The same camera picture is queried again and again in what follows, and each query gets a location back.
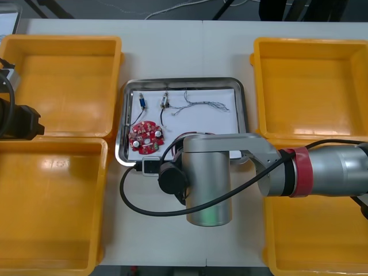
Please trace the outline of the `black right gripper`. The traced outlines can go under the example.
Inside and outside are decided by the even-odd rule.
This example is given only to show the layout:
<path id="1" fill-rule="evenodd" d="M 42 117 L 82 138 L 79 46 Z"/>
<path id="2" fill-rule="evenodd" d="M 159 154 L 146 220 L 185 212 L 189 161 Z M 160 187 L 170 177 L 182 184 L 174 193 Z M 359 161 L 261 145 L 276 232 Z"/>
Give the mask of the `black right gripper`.
<path id="1" fill-rule="evenodd" d="M 176 162 L 180 158 L 182 151 L 183 151 L 183 140 L 179 140 L 175 143 L 175 145 L 171 149 L 172 160 L 174 162 Z"/>

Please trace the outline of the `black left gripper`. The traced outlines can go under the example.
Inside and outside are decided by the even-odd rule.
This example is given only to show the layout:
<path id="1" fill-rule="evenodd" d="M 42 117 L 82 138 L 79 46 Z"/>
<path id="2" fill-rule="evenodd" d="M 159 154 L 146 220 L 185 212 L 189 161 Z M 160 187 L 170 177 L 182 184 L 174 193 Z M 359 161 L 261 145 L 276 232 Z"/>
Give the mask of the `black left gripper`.
<path id="1" fill-rule="evenodd" d="M 37 135 L 44 135 L 45 127 L 39 123 L 40 114 L 32 107 L 17 105 L 14 115 L 14 137 L 32 140 Z"/>

